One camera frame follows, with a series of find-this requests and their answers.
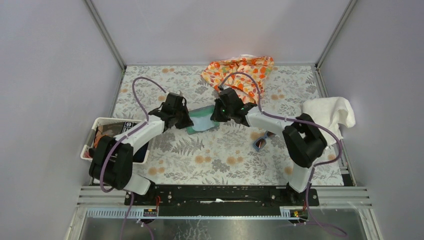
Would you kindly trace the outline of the dark blue glasses case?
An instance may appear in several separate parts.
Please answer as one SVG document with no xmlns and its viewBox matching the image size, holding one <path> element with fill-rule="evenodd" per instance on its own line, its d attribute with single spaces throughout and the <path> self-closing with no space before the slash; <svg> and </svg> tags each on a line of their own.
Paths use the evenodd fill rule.
<svg viewBox="0 0 424 240">
<path fill-rule="evenodd" d="M 190 117 L 190 119 L 192 119 L 193 117 L 202 117 L 202 116 L 208 116 L 208 115 L 211 117 L 212 114 L 213 114 L 213 112 L 214 112 L 214 109 L 215 109 L 215 106 L 214 105 L 209 105 L 209 106 L 204 106 L 204 107 L 201 107 L 201 108 L 197 108 L 197 109 L 194 109 L 194 110 L 189 111 L 189 117 Z M 220 123 L 219 122 L 216 122 L 216 121 L 213 121 L 213 122 L 215 124 L 215 127 L 210 128 L 208 130 L 216 129 L 216 128 L 218 128 L 220 126 Z M 203 132 L 203 131 L 194 131 L 192 126 L 191 127 L 187 127 L 186 128 L 186 131 L 187 131 L 187 133 L 189 135 L 193 135 L 193 134 L 196 134 L 196 133 Z"/>
</svg>

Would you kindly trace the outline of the blue frame sunglasses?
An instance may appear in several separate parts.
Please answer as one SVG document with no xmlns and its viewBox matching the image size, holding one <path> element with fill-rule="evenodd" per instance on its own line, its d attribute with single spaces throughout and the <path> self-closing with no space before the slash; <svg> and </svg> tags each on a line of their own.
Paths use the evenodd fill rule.
<svg viewBox="0 0 424 240">
<path fill-rule="evenodd" d="M 270 131 L 266 131 L 262 136 L 258 137 L 252 144 L 253 148 L 259 152 L 267 144 L 267 139 L 274 137 L 276 134 Z"/>
</svg>

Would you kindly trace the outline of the light blue cleaning cloth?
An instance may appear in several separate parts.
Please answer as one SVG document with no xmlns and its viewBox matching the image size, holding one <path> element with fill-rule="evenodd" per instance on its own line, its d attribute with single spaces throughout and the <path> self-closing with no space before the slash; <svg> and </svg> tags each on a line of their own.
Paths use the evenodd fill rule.
<svg viewBox="0 0 424 240">
<path fill-rule="evenodd" d="M 207 131 L 207 130 L 215 127 L 215 123 L 211 120 L 210 115 L 195 116 L 191 120 L 193 122 L 192 128 L 196 132 Z"/>
</svg>

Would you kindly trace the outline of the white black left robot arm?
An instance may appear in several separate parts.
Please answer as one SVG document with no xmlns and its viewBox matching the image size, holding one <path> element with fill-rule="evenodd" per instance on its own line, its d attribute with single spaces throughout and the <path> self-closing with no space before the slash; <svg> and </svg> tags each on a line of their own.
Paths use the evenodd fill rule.
<svg viewBox="0 0 424 240">
<path fill-rule="evenodd" d="M 102 136 L 94 149 L 89 167 L 89 175 L 99 180 L 100 189 L 108 193 L 124 190 L 136 194 L 136 199 L 144 206 L 152 204 L 155 192 L 153 182 L 133 173 L 134 155 L 146 143 L 166 130 L 176 127 L 192 127 L 187 100 L 182 95 L 168 93 L 165 101 L 151 110 L 146 121 L 116 136 Z"/>
</svg>

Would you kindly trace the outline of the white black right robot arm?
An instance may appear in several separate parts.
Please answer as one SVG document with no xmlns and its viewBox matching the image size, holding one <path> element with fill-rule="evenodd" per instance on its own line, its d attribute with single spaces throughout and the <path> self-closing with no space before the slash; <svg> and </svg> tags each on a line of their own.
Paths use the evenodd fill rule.
<svg viewBox="0 0 424 240">
<path fill-rule="evenodd" d="M 309 182 L 313 163 L 319 158 L 328 143 L 306 113 L 294 119 L 262 113 L 255 103 L 243 103 L 232 88 L 222 90 L 215 100 L 211 120 L 228 122 L 233 120 L 246 127 L 261 128 L 284 139 L 288 154 L 294 162 L 292 177 L 288 182 L 287 201 L 293 206 L 301 205 L 306 199 L 305 190 Z"/>
</svg>

